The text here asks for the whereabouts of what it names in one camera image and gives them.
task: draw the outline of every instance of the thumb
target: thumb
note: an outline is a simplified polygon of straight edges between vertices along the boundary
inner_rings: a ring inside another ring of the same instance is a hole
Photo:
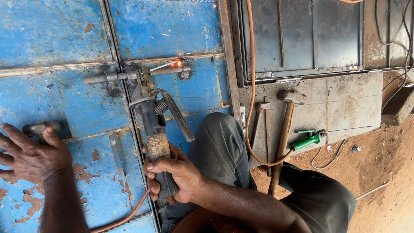
[[[166,157],[161,157],[147,165],[147,169],[151,172],[169,172],[173,175],[180,172],[183,168],[184,164],[182,161]]]
[[[53,146],[56,147],[58,149],[62,149],[63,146],[65,145],[60,138],[58,137],[58,135],[56,134],[56,131],[53,129],[53,127],[47,127],[44,131],[43,131],[43,137],[45,138],[45,141]]]

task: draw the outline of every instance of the wooden hammer handle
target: wooden hammer handle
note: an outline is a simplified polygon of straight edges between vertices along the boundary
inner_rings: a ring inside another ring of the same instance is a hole
[[[292,102],[287,103],[286,112],[280,130],[279,144],[277,145],[276,161],[285,155],[287,140],[289,139],[289,132],[292,126],[293,111],[295,110],[295,104]],[[280,172],[282,171],[283,162],[272,167],[272,179],[270,180],[269,190],[267,194],[276,198],[277,185],[279,183]]]

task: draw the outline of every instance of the dirt ground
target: dirt ground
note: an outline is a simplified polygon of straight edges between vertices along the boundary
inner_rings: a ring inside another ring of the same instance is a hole
[[[384,83],[392,77],[386,75]],[[401,126],[382,125],[378,131],[349,138],[338,158],[326,169],[319,170],[341,182],[355,197],[391,182],[356,202],[348,232],[414,232],[413,123],[414,116],[409,115]],[[329,162],[341,142],[331,144],[331,151],[327,151],[327,145],[323,146],[314,164],[320,167]],[[361,151],[352,152],[353,146],[359,146]],[[317,152],[318,149],[314,149],[293,155],[289,163],[302,169],[316,170],[310,162]],[[258,190],[267,193],[270,178],[257,168],[250,171]],[[278,187],[278,199],[289,194],[289,191]]]

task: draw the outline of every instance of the dark gray trousers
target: dark gray trousers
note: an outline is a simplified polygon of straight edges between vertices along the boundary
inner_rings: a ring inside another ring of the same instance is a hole
[[[250,174],[243,130],[224,113],[207,115],[198,126],[188,158],[206,177],[223,184],[257,190]],[[292,192],[280,201],[298,213],[312,232],[347,232],[355,198],[338,181],[311,170],[283,163],[279,185]],[[163,233],[198,208],[177,202],[165,210]]]

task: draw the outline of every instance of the blue metal door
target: blue metal door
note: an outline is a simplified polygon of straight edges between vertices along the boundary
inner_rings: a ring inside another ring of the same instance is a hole
[[[195,132],[208,113],[231,112],[219,18],[214,0],[0,2],[0,124],[21,129],[60,121],[90,228],[128,215],[144,193],[145,136],[128,108],[133,86],[83,84],[82,78],[187,59],[193,68],[188,80],[173,74],[153,79],[172,94]],[[165,118],[169,141],[187,152],[190,144],[170,112]],[[43,198],[41,186],[0,179],[0,230],[37,232]],[[111,232],[159,232],[156,209],[146,200],[132,221]]]

